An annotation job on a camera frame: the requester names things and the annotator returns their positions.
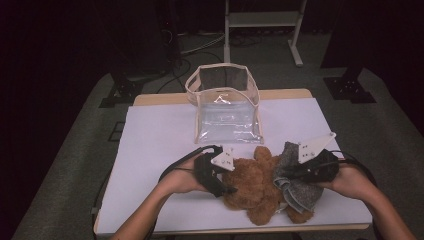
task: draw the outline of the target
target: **white tabletop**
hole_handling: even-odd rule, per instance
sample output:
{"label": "white tabletop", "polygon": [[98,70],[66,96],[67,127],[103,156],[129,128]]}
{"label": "white tabletop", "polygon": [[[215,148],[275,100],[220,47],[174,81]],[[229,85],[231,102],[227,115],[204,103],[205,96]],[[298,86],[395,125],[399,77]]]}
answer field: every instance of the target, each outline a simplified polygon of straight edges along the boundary
{"label": "white tabletop", "polygon": [[[189,104],[130,107],[118,155],[103,198],[95,232],[114,233],[149,194],[171,163],[200,147],[194,144],[196,108]],[[297,143],[331,132],[314,98],[262,100],[259,106],[264,145],[274,155],[284,143]],[[234,157],[252,158],[255,144],[225,145]],[[339,150],[332,141],[328,150]],[[365,228],[372,221],[366,206],[325,190],[315,216],[293,224],[285,212],[264,226],[252,224],[245,211],[232,211],[221,198],[192,192],[171,196],[163,207],[156,233],[296,231]]]}

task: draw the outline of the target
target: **teddy bear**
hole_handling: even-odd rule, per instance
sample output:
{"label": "teddy bear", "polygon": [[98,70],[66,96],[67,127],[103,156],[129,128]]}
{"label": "teddy bear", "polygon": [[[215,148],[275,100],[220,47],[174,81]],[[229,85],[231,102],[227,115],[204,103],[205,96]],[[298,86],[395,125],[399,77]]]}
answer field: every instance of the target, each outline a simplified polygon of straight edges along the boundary
{"label": "teddy bear", "polygon": [[[257,146],[254,159],[234,159],[235,170],[222,175],[222,182],[237,188],[235,193],[224,194],[224,204],[234,210],[245,209],[250,221],[255,225],[267,224],[280,204],[285,204],[283,194],[273,183],[273,172],[281,156],[272,156],[265,146]],[[305,223],[313,212],[299,213],[289,205],[285,211],[293,223]]]}

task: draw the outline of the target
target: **white tag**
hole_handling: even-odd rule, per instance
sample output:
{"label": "white tag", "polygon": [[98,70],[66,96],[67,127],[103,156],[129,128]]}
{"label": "white tag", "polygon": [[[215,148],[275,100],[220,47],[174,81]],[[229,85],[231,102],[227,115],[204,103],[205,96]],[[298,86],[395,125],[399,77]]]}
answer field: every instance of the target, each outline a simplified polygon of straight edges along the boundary
{"label": "white tag", "polygon": [[234,162],[233,162],[233,149],[224,148],[222,153],[218,156],[212,158],[211,163],[215,166],[224,168],[228,171],[234,170]]}
{"label": "white tag", "polygon": [[322,150],[336,137],[336,133],[306,140],[299,143],[299,163],[305,163],[318,156]]}

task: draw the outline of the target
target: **human hand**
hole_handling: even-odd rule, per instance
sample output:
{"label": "human hand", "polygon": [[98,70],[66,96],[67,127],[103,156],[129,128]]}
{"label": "human hand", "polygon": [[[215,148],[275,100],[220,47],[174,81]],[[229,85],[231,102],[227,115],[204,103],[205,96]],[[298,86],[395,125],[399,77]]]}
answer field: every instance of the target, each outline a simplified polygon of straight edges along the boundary
{"label": "human hand", "polygon": [[181,165],[177,166],[176,169],[169,172],[157,185],[157,188],[161,188],[168,194],[172,193],[187,193],[191,191],[204,191],[207,192],[206,188],[197,182],[192,170],[194,168],[194,160],[199,157],[198,154]]}
{"label": "human hand", "polygon": [[316,185],[359,200],[366,200],[370,194],[378,191],[356,166],[345,163],[340,164],[339,173],[332,182],[321,182]]}

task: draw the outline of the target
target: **white metal stand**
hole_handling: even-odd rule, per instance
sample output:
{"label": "white metal stand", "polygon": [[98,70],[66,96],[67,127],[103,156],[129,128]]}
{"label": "white metal stand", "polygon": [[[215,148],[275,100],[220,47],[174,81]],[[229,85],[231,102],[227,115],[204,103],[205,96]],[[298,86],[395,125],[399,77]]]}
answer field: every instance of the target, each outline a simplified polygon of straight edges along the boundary
{"label": "white metal stand", "polygon": [[241,12],[230,13],[229,1],[225,1],[225,44],[224,62],[230,63],[230,28],[235,27],[279,27],[294,26],[293,38],[288,40],[290,51],[296,66],[302,67],[303,62],[297,51],[296,43],[302,25],[307,0],[302,0],[299,11],[286,12]]}

